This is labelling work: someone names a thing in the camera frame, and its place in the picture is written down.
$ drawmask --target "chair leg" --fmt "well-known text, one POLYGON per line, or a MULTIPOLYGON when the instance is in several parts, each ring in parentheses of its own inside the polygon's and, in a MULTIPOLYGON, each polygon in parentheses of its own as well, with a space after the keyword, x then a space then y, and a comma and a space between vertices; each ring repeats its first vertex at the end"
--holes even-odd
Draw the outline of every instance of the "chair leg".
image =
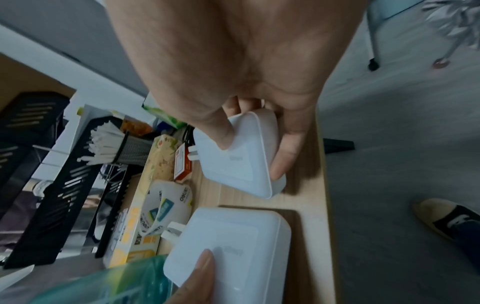
POLYGON ((323 139, 325 154, 355 150, 355 144, 350 140, 323 139))

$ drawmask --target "chair wheel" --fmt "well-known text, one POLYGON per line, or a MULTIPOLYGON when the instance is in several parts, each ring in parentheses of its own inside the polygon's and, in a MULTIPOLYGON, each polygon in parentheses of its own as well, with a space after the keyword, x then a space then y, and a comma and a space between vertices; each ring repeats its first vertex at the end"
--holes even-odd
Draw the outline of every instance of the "chair wheel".
POLYGON ((370 59, 370 63, 368 64, 368 69, 370 71, 376 71, 378 70, 378 68, 380 67, 380 65, 375 61, 375 58, 372 58, 370 59))

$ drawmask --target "fingernail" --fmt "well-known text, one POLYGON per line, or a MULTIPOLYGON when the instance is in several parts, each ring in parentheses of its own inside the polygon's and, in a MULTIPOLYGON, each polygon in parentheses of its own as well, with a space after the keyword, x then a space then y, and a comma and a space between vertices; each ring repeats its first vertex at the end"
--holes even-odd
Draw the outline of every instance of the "fingernail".
POLYGON ((195 269, 203 270, 210 264, 211 261, 212 261, 212 252, 208 249, 205 249, 201 253, 198 260, 196 261, 195 269))

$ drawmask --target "yellow box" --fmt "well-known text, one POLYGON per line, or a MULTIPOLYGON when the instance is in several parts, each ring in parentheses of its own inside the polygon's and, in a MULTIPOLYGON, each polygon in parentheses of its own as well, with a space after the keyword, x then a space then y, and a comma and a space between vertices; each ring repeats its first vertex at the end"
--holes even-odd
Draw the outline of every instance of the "yellow box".
POLYGON ((156 254, 160 236, 140 235, 140 213, 152 181, 173 181, 175 151, 180 143, 179 140, 168 135, 161 135, 153 140, 145 168, 141 173, 130 209, 121 228, 121 236, 113 251, 109 268, 156 254))

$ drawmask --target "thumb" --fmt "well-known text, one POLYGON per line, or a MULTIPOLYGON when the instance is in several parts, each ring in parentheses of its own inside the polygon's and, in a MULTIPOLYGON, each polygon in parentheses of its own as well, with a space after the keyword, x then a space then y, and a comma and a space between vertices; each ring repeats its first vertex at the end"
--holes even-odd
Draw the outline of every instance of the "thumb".
POLYGON ((210 303, 214 284, 214 255, 210 250, 205 249, 198 258, 191 275, 165 304, 210 303))
POLYGON ((208 137, 215 141, 222 150, 228 149, 234 141, 234 128, 222 108, 219 108, 201 120, 189 120, 187 122, 199 130, 202 130, 208 137))

